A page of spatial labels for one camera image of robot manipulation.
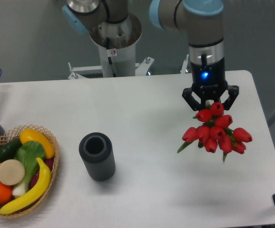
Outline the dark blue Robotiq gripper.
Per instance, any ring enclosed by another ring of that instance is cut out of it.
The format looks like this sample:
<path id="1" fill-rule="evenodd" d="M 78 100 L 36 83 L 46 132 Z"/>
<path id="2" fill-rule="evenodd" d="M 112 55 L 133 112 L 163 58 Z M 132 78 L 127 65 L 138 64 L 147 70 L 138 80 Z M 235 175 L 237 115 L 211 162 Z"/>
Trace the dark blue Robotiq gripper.
<path id="1" fill-rule="evenodd" d="M 193 111 L 206 108 L 208 100 L 219 101 L 226 91 L 228 98 L 222 103 L 225 110 L 230 110 L 237 96 L 239 86 L 228 85 L 225 78 L 224 43 L 218 42 L 209 45 L 189 44 L 189 56 L 192 71 L 192 88 L 185 88 L 182 97 Z M 201 103 L 192 95 L 195 93 Z"/>

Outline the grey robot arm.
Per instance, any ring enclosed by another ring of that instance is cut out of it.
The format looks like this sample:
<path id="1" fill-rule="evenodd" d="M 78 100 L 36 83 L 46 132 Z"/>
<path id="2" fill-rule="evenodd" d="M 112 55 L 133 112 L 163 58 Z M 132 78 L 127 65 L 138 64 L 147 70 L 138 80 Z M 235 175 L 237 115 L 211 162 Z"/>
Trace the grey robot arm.
<path id="1" fill-rule="evenodd" d="M 225 79 L 223 8 L 220 0 L 154 0 L 149 18 L 160 29 L 187 33 L 192 86 L 182 96 L 194 111 L 209 100 L 229 110 L 239 94 Z M 139 19 L 128 11 L 126 0 L 69 0 L 62 13 L 80 34 L 88 33 L 98 46 L 104 77 L 134 76 L 135 45 L 141 37 Z"/>

